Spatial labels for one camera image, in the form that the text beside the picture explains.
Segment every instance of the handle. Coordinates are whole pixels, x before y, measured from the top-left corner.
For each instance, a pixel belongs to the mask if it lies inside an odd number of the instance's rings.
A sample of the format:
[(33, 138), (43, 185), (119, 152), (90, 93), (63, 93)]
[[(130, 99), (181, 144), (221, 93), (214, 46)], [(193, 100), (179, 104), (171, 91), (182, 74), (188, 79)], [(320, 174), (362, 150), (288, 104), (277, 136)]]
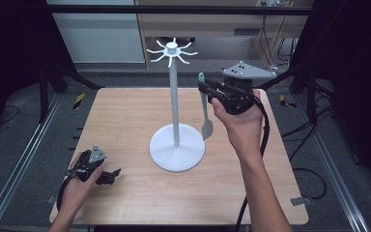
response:
[[(200, 72), (198, 74), (198, 80), (201, 81), (201, 82), (204, 82), (204, 83), (206, 82), (206, 77), (204, 76), (204, 74), (202, 72)], [(209, 115), (208, 115), (208, 112), (207, 112), (207, 96), (206, 96), (206, 94), (201, 93), (201, 92), (200, 92), (200, 95), (201, 95), (201, 103), (203, 103), (204, 118), (208, 119)]]

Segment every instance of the wall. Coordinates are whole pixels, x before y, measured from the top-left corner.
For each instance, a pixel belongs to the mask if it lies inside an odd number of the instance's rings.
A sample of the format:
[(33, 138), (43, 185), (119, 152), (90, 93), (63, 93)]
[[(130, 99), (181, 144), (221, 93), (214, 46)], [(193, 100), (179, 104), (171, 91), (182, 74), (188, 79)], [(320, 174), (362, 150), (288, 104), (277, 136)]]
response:
[[(134, 5), (132, 0), (46, 0), (49, 5)], [(74, 63), (144, 63), (135, 14), (53, 14)]]

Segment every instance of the white round base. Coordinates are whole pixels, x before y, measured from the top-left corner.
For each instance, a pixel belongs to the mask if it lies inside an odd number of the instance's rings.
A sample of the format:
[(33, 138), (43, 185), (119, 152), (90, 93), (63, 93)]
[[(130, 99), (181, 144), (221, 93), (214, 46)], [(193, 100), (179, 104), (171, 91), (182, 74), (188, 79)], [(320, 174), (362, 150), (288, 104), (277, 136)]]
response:
[(156, 131), (150, 140), (152, 159), (167, 171), (187, 171), (204, 156), (206, 145), (198, 130), (186, 124), (179, 124), (179, 137), (180, 146), (176, 148), (173, 125), (170, 124)]

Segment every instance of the wooden tabletop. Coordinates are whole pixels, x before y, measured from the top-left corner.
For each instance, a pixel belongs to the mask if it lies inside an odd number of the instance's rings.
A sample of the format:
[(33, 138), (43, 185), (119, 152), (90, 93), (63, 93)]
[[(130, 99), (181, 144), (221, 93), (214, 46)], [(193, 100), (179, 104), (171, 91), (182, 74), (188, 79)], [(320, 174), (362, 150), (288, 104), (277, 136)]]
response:
[[(180, 123), (201, 131), (204, 122), (200, 93), (179, 88)], [(305, 224), (297, 181), (264, 91), (271, 133), (264, 160), (281, 207), (291, 224)], [(235, 224), (245, 197), (243, 177), (226, 130), (209, 104), (214, 132), (202, 160), (186, 172), (173, 173), (157, 166), (149, 152), (153, 134), (172, 124), (170, 89), (100, 89), (76, 147), (79, 152), (98, 145), (107, 155), (105, 171), (122, 168), (113, 185), (95, 186), (77, 214), (75, 224)], [(53, 207), (50, 220), (57, 215)], [(249, 211), (243, 224), (249, 224)]]

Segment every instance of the white mug tree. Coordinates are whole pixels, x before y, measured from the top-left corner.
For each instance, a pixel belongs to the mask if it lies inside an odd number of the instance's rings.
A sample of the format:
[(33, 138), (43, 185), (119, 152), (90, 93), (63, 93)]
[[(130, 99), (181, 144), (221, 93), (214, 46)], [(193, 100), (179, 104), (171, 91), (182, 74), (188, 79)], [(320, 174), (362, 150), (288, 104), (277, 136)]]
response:
[(173, 124), (166, 125), (155, 132), (150, 141), (150, 154), (153, 161), (161, 168), (172, 172), (182, 172), (192, 168), (203, 158), (205, 143), (197, 129), (190, 125), (179, 123), (176, 58), (179, 58), (185, 64), (189, 64), (180, 55), (195, 55), (198, 52), (183, 52), (182, 49), (189, 47), (191, 43), (178, 47), (176, 38), (173, 39), (173, 42), (167, 43), (166, 46), (159, 41), (157, 43), (164, 49), (160, 51), (147, 49), (147, 51), (163, 53), (156, 60), (152, 60), (152, 62), (157, 62), (163, 57), (169, 57), (168, 68)]

